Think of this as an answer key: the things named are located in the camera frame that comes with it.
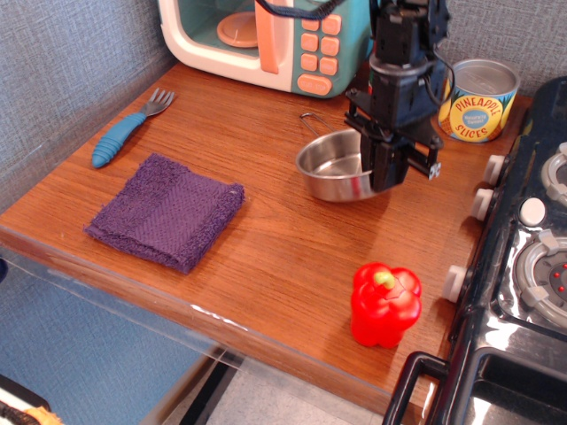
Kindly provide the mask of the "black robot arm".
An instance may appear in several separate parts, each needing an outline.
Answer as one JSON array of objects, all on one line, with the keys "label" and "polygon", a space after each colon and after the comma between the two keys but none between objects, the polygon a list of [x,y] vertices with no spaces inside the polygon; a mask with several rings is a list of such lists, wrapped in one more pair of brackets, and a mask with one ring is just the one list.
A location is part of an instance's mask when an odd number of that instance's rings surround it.
[{"label": "black robot arm", "polygon": [[439,54],[450,14],[444,1],[373,1],[369,88],[347,92],[346,123],[361,135],[361,169],[384,192],[409,168],[439,175],[444,144],[431,119],[454,91],[454,69]]}]

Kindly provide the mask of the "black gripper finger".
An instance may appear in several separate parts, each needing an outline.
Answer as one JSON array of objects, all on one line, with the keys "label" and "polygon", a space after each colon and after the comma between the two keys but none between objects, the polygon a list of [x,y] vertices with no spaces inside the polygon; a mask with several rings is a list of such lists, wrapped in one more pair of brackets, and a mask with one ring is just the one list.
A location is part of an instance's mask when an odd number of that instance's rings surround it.
[{"label": "black gripper finger", "polygon": [[408,171],[404,149],[408,141],[401,135],[387,136],[361,133],[361,166],[369,172],[370,187],[376,193],[401,184]]}]

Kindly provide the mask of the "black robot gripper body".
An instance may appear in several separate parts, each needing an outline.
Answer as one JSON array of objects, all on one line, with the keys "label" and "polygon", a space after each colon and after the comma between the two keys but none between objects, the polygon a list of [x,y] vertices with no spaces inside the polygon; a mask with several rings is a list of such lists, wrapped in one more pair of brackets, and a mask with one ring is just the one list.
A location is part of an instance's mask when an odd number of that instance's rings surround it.
[{"label": "black robot gripper body", "polygon": [[444,65],[424,61],[418,66],[394,66],[372,61],[373,92],[358,89],[346,92],[349,109],[346,124],[361,135],[401,135],[408,141],[403,151],[408,169],[437,177],[443,142],[433,129],[435,115],[444,96]]}]

